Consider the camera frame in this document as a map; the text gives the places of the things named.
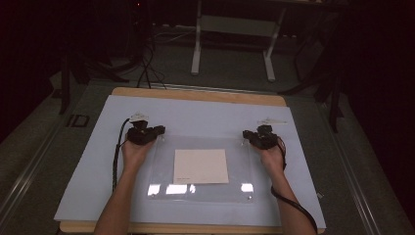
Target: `wooden table edge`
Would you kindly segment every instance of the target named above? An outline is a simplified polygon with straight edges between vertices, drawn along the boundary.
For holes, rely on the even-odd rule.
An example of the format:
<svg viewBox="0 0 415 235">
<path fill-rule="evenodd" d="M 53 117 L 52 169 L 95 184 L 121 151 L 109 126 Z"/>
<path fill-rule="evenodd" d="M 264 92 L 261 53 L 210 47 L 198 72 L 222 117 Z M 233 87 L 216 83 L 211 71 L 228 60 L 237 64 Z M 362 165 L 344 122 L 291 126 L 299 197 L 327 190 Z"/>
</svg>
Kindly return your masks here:
<svg viewBox="0 0 415 235">
<path fill-rule="evenodd" d="M 287 106 L 286 101 L 282 96 L 217 92 L 217 91 L 163 90 L 163 89 L 117 87 L 113 90 L 112 95 L 175 99 L 175 100 L 224 102 L 224 103 L 233 103 L 233 104 L 249 104 L 249 105 L 264 105 L 264 106 L 280 106 L 280 107 Z"/>
</svg>

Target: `paper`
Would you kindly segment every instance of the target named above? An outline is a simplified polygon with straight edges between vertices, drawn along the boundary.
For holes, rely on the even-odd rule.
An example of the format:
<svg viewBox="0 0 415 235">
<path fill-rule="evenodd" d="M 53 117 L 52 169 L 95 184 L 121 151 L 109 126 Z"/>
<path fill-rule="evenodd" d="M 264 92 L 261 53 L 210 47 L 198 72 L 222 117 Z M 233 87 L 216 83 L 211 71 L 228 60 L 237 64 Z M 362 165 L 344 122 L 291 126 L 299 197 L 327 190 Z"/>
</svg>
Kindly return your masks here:
<svg viewBox="0 0 415 235">
<path fill-rule="evenodd" d="M 229 183 L 225 150 L 176 150 L 173 183 Z"/>
</svg>

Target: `hand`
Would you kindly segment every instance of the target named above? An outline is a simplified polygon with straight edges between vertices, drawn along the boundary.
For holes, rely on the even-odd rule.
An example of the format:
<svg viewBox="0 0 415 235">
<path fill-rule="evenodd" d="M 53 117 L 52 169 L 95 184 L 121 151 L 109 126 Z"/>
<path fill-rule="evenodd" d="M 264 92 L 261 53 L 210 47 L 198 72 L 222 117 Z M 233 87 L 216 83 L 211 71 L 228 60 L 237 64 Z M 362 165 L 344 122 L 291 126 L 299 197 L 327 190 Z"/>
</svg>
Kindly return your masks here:
<svg viewBox="0 0 415 235">
<path fill-rule="evenodd" d="M 126 140 L 121 147 L 124 160 L 123 172 L 133 172 L 136 174 L 140 166 L 146 160 L 147 153 L 153 147 L 155 142 L 156 141 L 152 141 L 146 145 L 136 145 L 131 141 Z"/>
<path fill-rule="evenodd" d="M 282 144 L 281 140 L 278 139 L 278 141 L 280 146 L 282 146 L 283 150 L 285 151 L 285 147 Z M 260 153 L 260 160 L 271 178 L 280 173 L 284 173 L 283 154 L 281 153 L 281 150 L 280 148 L 278 148 L 278 146 L 274 146 L 273 148 L 268 150 L 260 150 L 254 145 L 253 147 Z"/>
</svg>

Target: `black strap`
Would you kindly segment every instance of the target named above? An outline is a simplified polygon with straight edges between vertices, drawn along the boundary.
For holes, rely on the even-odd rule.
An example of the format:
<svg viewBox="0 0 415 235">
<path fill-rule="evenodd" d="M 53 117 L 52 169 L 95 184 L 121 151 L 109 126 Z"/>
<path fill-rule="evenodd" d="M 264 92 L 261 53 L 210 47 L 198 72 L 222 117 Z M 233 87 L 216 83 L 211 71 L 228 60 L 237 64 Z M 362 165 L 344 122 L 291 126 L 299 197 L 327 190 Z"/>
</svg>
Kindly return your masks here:
<svg viewBox="0 0 415 235">
<path fill-rule="evenodd" d="M 288 198 L 285 198 L 281 195 L 279 195 L 277 192 L 275 192 L 274 188 L 271 186 L 271 194 L 277 198 L 280 199 L 281 201 L 283 201 L 284 203 L 290 204 L 291 206 L 293 206 L 294 208 L 296 208 L 297 210 L 299 210 L 300 212 L 302 212 L 310 221 L 311 225 L 314 227 L 315 233 L 317 233 L 317 224 L 315 223 L 314 218 L 312 217 L 312 215 L 305 209 L 303 208 L 300 204 L 291 201 Z"/>
</svg>

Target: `floor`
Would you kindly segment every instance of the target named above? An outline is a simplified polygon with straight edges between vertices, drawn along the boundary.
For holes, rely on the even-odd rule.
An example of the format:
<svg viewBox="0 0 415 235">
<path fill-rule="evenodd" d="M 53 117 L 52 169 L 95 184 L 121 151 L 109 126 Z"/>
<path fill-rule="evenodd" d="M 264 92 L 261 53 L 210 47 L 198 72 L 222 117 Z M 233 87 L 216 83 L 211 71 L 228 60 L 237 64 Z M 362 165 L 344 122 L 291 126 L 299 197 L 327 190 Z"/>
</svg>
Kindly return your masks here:
<svg viewBox="0 0 415 235">
<path fill-rule="evenodd" d="M 276 95 L 276 91 L 299 84 L 293 64 L 297 49 L 294 38 L 278 40 L 272 56 L 277 80 L 271 83 L 266 80 L 260 42 L 251 48 L 232 42 L 219 44 L 211 35 L 205 35 L 200 73 L 191 75 L 192 36 L 189 33 L 180 40 L 172 40 L 169 35 L 156 37 L 156 50 L 146 51 L 147 60 L 153 53 L 149 77 L 153 88 Z M 58 231 L 59 222 L 53 216 L 107 96 L 117 86 L 137 86 L 142 70 L 121 73 L 130 80 L 128 83 L 114 83 L 94 72 L 89 85 L 72 81 L 71 105 L 64 115 L 58 115 L 60 100 L 48 97 L 2 143 L 0 200 L 6 203 L 0 211 L 0 234 Z M 59 77 L 51 77 L 57 87 Z M 347 97 L 342 95 L 343 116 L 338 118 L 336 134 L 327 121 L 329 104 L 314 102 L 314 91 L 315 87 L 310 87 L 285 98 L 292 109 L 316 191 L 322 196 L 325 234 L 414 234 Z M 88 115 L 91 124 L 85 128 L 67 126 L 70 115 Z M 22 179 L 25 184 L 15 185 Z M 20 194 L 12 190 L 19 187 Z M 8 200 L 11 195 L 17 198 Z"/>
</svg>

